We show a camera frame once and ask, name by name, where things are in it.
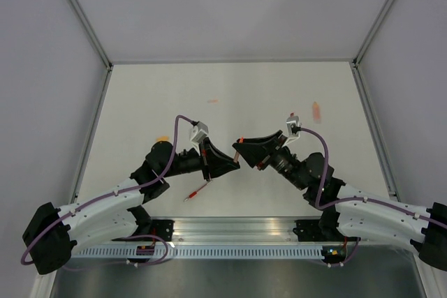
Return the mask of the orange highlighter pen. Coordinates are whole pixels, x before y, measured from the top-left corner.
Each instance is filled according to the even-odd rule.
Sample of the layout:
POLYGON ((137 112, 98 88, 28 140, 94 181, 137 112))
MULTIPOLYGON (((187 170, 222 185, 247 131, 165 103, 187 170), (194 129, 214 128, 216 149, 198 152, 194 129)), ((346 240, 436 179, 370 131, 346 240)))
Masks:
POLYGON ((240 157, 240 153, 236 151, 235 155, 234 155, 234 158, 233 158, 233 162, 238 163, 239 157, 240 157))

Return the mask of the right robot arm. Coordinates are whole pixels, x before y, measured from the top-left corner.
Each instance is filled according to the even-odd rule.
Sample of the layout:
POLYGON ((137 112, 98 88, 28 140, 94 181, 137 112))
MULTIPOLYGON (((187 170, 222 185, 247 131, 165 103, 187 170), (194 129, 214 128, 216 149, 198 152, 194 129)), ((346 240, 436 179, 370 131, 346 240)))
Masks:
POLYGON ((414 253, 425 264, 446 270, 446 206, 431 207, 380 198, 333 177, 328 152, 299 160, 281 131, 233 144, 247 164, 271 167, 303 191, 308 204, 321 212, 319 234, 327 240, 355 238, 377 241, 414 253))

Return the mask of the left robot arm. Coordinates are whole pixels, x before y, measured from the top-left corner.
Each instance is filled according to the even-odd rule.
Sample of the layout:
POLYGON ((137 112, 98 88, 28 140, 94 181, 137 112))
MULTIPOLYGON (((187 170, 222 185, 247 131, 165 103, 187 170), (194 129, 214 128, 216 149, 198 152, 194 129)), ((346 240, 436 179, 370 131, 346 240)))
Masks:
POLYGON ((60 207, 42 204, 25 229, 24 265, 35 266, 40 275, 63 267, 70 258, 91 246, 132 236, 146 240, 152 219, 143 205, 170 187, 168 177, 201 172, 211 181, 240 169, 233 158, 205 138, 197 149, 174 151, 170 142, 155 143, 142 165, 130 177, 104 194, 60 207))

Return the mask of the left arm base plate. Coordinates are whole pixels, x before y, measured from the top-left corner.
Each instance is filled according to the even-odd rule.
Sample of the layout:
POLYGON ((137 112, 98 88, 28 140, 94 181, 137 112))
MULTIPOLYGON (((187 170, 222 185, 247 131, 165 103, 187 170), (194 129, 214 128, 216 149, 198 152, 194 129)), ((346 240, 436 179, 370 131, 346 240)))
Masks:
POLYGON ((151 234, 162 238, 164 241, 172 241, 174 224, 174 220, 154 219, 143 224, 139 228, 138 235, 151 234))

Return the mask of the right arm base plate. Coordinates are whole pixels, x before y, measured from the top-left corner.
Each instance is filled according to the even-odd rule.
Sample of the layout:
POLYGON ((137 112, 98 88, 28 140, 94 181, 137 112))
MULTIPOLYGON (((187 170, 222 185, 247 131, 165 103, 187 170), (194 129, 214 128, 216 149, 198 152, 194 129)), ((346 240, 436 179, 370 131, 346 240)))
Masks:
POLYGON ((300 219, 295 221, 293 233, 299 242, 348 242, 356 241, 356 236, 345 236, 338 230, 337 222, 321 222, 319 219, 300 219))

